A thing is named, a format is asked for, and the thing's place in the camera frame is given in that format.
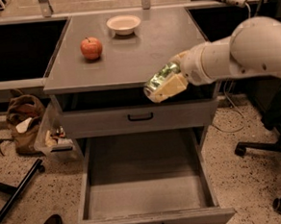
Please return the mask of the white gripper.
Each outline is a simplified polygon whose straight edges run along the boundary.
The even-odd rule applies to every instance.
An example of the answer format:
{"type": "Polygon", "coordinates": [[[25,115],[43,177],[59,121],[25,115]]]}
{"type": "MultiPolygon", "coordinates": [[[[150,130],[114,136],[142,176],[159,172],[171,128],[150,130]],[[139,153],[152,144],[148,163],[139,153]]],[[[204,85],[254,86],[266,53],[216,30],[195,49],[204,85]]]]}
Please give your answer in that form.
{"type": "Polygon", "coordinates": [[[203,63],[201,61],[203,51],[204,44],[199,44],[190,50],[182,51],[172,56],[169,62],[179,63],[183,75],[181,73],[172,75],[156,87],[156,90],[152,93],[152,101],[160,103],[168,97],[179,94],[181,91],[187,89],[188,82],[195,86],[212,83],[214,80],[203,69],[203,63]]]}

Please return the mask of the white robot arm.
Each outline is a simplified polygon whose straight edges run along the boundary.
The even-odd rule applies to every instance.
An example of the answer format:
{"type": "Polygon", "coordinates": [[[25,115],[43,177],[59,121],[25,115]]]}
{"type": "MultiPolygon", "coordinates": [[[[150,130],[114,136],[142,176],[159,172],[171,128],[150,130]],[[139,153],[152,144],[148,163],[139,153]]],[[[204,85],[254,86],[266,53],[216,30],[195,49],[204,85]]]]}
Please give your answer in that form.
{"type": "Polygon", "coordinates": [[[281,78],[281,22],[261,16],[248,18],[230,37],[173,56],[143,91],[160,103],[186,90],[187,85],[264,75],[281,78]]]}

